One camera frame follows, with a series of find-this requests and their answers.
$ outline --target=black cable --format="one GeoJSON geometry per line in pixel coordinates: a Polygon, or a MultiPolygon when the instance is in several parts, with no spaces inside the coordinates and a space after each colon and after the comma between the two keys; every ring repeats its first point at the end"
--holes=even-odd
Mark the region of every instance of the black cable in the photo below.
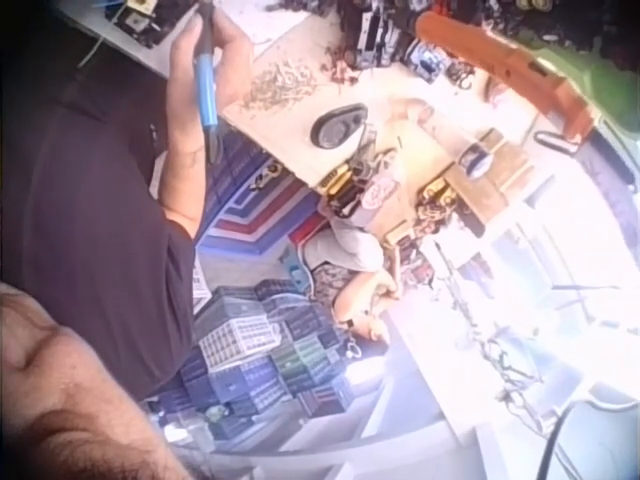
{"type": "Polygon", "coordinates": [[[538,469],[538,475],[536,476],[536,480],[547,480],[547,476],[549,475],[549,469],[551,468],[551,459],[556,453],[556,448],[561,448],[558,444],[558,437],[560,436],[560,431],[564,426],[569,414],[573,411],[573,409],[580,405],[581,403],[586,403],[590,407],[608,413],[623,413],[630,411],[634,408],[638,408],[638,402],[630,402],[625,405],[606,405],[594,400],[583,400],[581,402],[574,402],[571,405],[567,406],[567,408],[562,412],[560,418],[556,422],[551,435],[549,436],[549,440],[547,441],[547,446],[544,450],[544,454],[542,455],[542,461],[540,462],[540,468],[538,469]]]}

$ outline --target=green object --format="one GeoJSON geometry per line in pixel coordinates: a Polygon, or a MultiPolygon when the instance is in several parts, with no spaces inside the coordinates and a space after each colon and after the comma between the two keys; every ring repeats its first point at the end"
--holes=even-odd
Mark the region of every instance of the green object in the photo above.
{"type": "Polygon", "coordinates": [[[603,114],[619,135],[640,141],[640,75],[622,72],[613,62],[593,51],[549,45],[531,32],[521,34],[518,43],[543,63],[571,80],[576,88],[603,114]]]}

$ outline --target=person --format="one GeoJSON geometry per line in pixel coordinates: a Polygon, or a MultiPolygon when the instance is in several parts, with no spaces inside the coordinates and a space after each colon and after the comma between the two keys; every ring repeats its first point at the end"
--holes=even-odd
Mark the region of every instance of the person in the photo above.
{"type": "MultiPolygon", "coordinates": [[[[136,400],[171,378],[194,345],[206,160],[193,57],[202,22],[191,18],[171,47],[158,201],[102,119],[100,99],[77,95],[88,87],[53,91],[46,58],[24,57],[3,79],[3,280],[86,340],[136,400]]],[[[222,111],[250,88],[253,45],[221,9],[213,22],[222,111]]]]}
{"type": "Polygon", "coordinates": [[[188,479],[96,353],[0,283],[3,478],[188,479]]]}
{"type": "Polygon", "coordinates": [[[390,334],[380,315],[402,295],[399,252],[396,248],[390,252],[390,273],[374,235],[335,216],[324,198],[318,211],[327,218],[329,228],[312,235],[300,254],[312,279],[313,298],[349,332],[345,345],[349,356],[384,355],[390,334]]]}

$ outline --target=bright light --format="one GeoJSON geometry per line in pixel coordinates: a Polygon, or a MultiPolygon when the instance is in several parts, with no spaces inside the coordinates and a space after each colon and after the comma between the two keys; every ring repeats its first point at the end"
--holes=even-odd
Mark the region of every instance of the bright light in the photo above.
{"type": "Polygon", "coordinates": [[[345,376],[352,386],[376,380],[385,372],[385,358],[373,357],[354,362],[347,367],[345,376]]]}
{"type": "Polygon", "coordinates": [[[169,424],[164,427],[164,438],[166,438],[169,443],[178,443],[189,438],[189,432],[187,432],[185,428],[179,428],[169,424]]]}

